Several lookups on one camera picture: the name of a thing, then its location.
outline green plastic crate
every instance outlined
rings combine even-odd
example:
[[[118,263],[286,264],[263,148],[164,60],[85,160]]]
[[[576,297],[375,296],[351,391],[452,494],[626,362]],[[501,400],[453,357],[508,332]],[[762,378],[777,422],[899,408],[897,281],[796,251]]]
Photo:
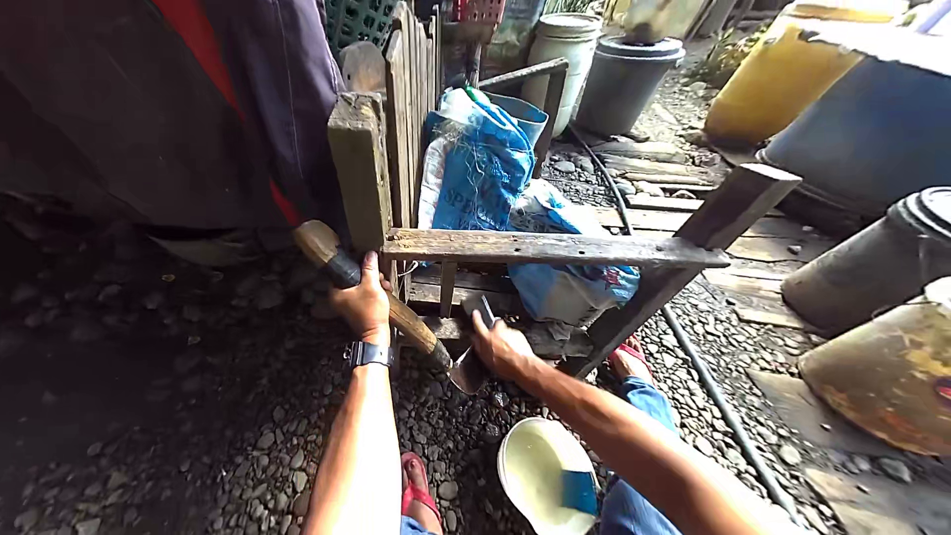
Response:
[[[397,0],[327,0],[327,41],[334,58],[357,41],[382,49],[393,26]]]

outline watch strap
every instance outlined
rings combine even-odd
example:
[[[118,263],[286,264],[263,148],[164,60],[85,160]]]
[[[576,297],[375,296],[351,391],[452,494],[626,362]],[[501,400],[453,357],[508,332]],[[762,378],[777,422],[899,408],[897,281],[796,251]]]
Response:
[[[351,369],[370,363],[380,363],[391,367],[394,360],[391,347],[366,342],[351,342],[344,351],[344,358],[349,360]]]

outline red basket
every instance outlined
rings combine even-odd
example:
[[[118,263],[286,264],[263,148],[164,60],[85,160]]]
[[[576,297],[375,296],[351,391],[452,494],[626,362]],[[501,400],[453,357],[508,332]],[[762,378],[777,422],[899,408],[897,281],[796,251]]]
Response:
[[[458,22],[498,24],[502,22],[505,0],[456,0]]]

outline blue pants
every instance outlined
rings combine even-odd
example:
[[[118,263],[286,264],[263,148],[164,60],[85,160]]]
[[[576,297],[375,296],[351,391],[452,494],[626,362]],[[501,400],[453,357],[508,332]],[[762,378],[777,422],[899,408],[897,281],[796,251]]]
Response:
[[[621,394],[631,405],[676,432],[670,415],[670,403],[649,383],[628,377],[621,382]],[[399,533],[431,535],[417,521],[405,516]],[[601,535],[680,535],[680,530],[633,487],[613,476],[608,482],[608,493],[601,505]]]

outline black hose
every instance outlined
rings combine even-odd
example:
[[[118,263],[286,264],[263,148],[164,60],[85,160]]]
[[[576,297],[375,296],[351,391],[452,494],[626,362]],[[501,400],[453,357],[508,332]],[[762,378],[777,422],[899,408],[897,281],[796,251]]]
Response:
[[[796,513],[796,504],[792,501],[792,498],[789,497],[789,494],[780,487],[779,482],[776,481],[776,476],[773,475],[772,469],[763,462],[763,457],[760,455],[760,452],[756,451],[756,448],[753,447],[749,440],[749,435],[747,435],[747,430],[743,427],[743,424],[740,423],[739,416],[737,416],[736,411],[733,410],[733,407],[729,404],[727,399],[723,397],[723,391],[720,389],[719,383],[716,382],[716,379],[710,373],[707,363],[697,354],[696,347],[693,345],[693,342],[690,341],[690,337],[687,335],[687,332],[684,331],[680,322],[677,321],[673,310],[667,305],[664,305],[661,307],[660,312],[664,315],[664,320],[667,321],[670,330],[673,331],[673,336],[677,339],[677,344],[679,344],[680,348],[690,357],[690,363],[693,364],[693,368],[697,370],[700,383],[703,384],[707,390],[707,394],[709,394],[713,403],[720,409],[720,414],[723,416],[724,422],[726,422],[729,429],[733,431],[733,436],[736,437],[737,446],[740,447],[743,456],[747,458],[749,464],[760,476],[760,482],[767,489],[767,494],[769,494],[773,502],[779,504],[780,507],[789,513],[789,517],[792,518],[793,522],[799,524],[800,520],[799,515]]]
[[[591,147],[588,147],[588,144],[585,143],[585,141],[581,139],[581,136],[578,135],[578,132],[574,130],[574,126],[568,126],[568,128],[571,130],[574,138],[578,140],[578,143],[581,144],[581,147],[588,153],[588,156],[592,159],[592,162],[594,162],[598,170],[601,171],[601,177],[608,183],[608,187],[611,188],[611,191],[614,193],[614,202],[617,204],[617,211],[621,215],[621,221],[627,228],[628,235],[633,235],[634,229],[631,226],[631,222],[628,221],[627,211],[624,210],[624,199],[621,197],[621,192],[617,190],[617,185],[608,174],[608,170],[605,169],[601,160],[598,160],[597,156],[594,155],[594,151],[591,150]],[[785,509],[795,524],[802,526],[803,521],[796,513],[796,504],[789,494],[779,485],[779,482],[776,481],[776,476],[773,475],[772,469],[767,466],[763,461],[763,457],[756,451],[756,448],[753,447],[752,442],[749,440],[749,435],[747,435],[743,424],[740,423],[740,418],[737,416],[736,411],[733,410],[733,407],[729,404],[727,399],[723,397],[723,390],[720,389],[720,384],[716,382],[716,379],[710,373],[707,363],[700,358],[687,332],[684,331],[680,322],[677,321],[677,317],[673,314],[673,310],[671,310],[669,306],[663,305],[660,311],[661,314],[664,315],[664,320],[667,321],[670,330],[673,331],[673,336],[677,339],[680,348],[690,357],[690,363],[693,365],[693,368],[696,369],[700,383],[704,386],[710,399],[713,400],[713,404],[720,409],[720,414],[723,415],[723,420],[727,423],[727,427],[733,431],[733,436],[736,438],[737,446],[740,447],[743,456],[753,469],[756,470],[757,475],[759,475],[760,483],[766,488],[769,498]]]

